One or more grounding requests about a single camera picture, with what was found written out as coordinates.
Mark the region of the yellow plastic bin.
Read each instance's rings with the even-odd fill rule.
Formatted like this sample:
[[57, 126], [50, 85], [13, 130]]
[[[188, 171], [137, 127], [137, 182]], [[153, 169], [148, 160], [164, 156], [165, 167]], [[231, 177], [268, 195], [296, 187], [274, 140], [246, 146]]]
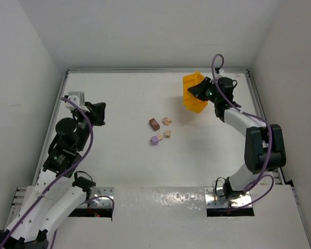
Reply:
[[208, 103], [205, 101], [201, 101], [194, 97], [188, 89], [190, 87], [194, 87], [197, 84], [201, 83], [205, 79], [205, 76], [202, 75], [199, 71], [195, 71], [193, 74], [186, 75], [182, 79], [183, 83], [183, 105], [186, 107], [186, 109], [195, 112], [200, 113], [207, 105]]

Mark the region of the purple wood cube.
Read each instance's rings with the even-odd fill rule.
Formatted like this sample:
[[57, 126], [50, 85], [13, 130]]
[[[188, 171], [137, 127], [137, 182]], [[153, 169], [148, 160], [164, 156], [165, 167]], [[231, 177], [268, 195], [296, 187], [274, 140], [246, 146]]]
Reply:
[[159, 140], [159, 138], [158, 138], [157, 135], [151, 137], [151, 143], [152, 143], [152, 145], [158, 145], [159, 141], [160, 141], [160, 140]]

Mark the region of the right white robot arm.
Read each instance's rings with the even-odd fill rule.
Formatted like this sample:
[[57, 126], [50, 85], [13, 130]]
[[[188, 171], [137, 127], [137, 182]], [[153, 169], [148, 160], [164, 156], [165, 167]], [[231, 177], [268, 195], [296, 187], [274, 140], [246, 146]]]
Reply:
[[286, 164], [281, 127], [241, 110], [234, 101], [236, 80], [224, 75], [212, 79], [196, 72], [184, 76], [182, 83], [183, 104], [188, 110], [200, 113], [211, 102], [216, 117], [245, 138], [244, 163], [224, 180], [222, 197], [233, 199], [244, 195], [266, 176], [266, 171]]

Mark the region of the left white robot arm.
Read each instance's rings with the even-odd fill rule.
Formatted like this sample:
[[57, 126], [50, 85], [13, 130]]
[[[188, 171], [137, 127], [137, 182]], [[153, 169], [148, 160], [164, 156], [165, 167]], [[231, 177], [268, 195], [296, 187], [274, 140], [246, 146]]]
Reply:
[[47, 248], [49, 238], [79, 205], [89, 199], [96, 183], [78, 176], [75, 169], [88, 154], [93, 127], [105, 124], [104, 102], [69, 105], [71, 117], [59, 120], [56, 135], [37, 183], [20, 212], [0, 230], [0, 248]]

